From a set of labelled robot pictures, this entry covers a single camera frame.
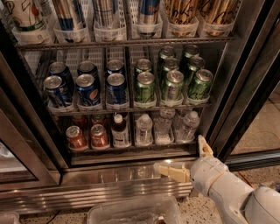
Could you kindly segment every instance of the water bottle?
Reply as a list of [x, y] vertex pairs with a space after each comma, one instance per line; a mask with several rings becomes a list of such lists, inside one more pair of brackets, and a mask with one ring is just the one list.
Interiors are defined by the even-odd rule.
[[194, 139], [194, 133], [200, 125], [200, 118], [196, 111], [190, 111], [184, 116], [181, 125], [175, 129], [176, 142], [187, 143]]
[[114, 121], [112, 123], [111, 130], [114, 147], [121, 148], [130, 146], [128, 127], [122, 115], [114, 115]]
[[152, 120], [147, 114], [142, 114], [136, 120], [136, 144], [149, 145], [151, 138]]

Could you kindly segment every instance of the green can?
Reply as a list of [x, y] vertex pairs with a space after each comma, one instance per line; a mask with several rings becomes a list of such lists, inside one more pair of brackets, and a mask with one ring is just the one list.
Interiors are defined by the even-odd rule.
[[188, 88], [187, 95], [193, 100], [206, 99], [213, 82], [213, 74], [206, 69], [200, 69], [194, 76]]
[[176, 58], [176, 53], [171, 45], [164, 45], [157, 54], [157, 77], [161, 81], [161, 69], [165, 59]]
[[187, 71], [188, 63], [191, 57], [200, 56], [200, 49], [196, 45], [184, 45], [181, 60], [179, 63], [179, 71], [183, 74]]
[[173, 70], [179, 70], [179, 62], [175, 58], [167, 58], [164, 60], [161, 70], [161, 80], [159, 80], [160, 86], [164, 85], [166, 75]]
[[168, 102], [178, 101], [182, 93], [183, 83], [184, 75], [180, 71], [170, 71], [166, 75], [163, 84], [162, 100]]
[[137, 76], [136, 102], [147, 103], [155, 100], [155, 76], [152, 73], [142, 72]]
[[140, 73], [149, 72], [152, 73], [152, 65], [149, 59], [139, 59], [134, 65], [134, 79], [137, 81], [137, 76]]
[[187, 70], [185, 71], [184, 74], [184, 86], [183, 86], [183, 91], [186, 92], [188, 86], [190, 85], [193, 76], [197, 71], [200, 69], [204, 68], [205, 61], [199, 56], [194, 56], [190, 58], [190, 61], [187, 65]]

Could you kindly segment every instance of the blue can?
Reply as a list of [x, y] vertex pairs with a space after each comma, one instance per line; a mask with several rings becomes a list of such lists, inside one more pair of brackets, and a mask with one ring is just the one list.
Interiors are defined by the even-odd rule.
[[91, 107], [101, 102], [99, 92], [100, 82], [96, 81], [91, 74], [85, 73], [80, 75], [76, 79], [76, 88], [83, 106]]
[[58, 75], [47, 77], [43, 86], [55, 108], [64, 108], [72, 104], [72, 95], [67, 84]]
[[106, 79], [111, 74], [123, 74], [125, 75], [124, 64], [119, 59], [112, 59], [106, 65], [107, 71], [105, 74]]
[[106, 103], [124, 104], [129, 101], [128, 84], [121, 73], [112, 73], [106, 79]]
[[92, 76], [94, 76], [94, 84], [98, 86], [99, 93], [101, 92], [101, 83], [98, 75], [98, 68], [93, 62], [89, 60], [82, 61], [78, 66], [77, 74], [91, 74]]
[[62, 62], [53, 62], [49, 66], [49, 76], [58, 75], [67, 85], [71, 94], [74, 93], [74, 80], [69, 67]]

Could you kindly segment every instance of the tiled floor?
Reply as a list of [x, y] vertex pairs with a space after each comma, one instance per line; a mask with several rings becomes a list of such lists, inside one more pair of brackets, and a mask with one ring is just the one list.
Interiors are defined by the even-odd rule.
[[[280, 147], [280, 85], [266, 102], [233, 153], [273, 150]], [[280, 183], [280, 165], [235, 172], [254, 188], [260, 184], [276, 189]], [[217, 207], [202, 195], [178, 201], [184, 223], [221, 224]], [[53, 213], [21, 215], [21, 224], [86, 224], [90, 208]]]

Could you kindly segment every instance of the bottle label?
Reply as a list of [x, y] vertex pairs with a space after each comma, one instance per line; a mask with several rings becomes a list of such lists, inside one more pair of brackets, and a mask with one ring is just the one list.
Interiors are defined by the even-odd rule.
[[129, 144], [129, 132], [126, 128], [125, 131], [112, 130], [114, 145], [127, 146]]

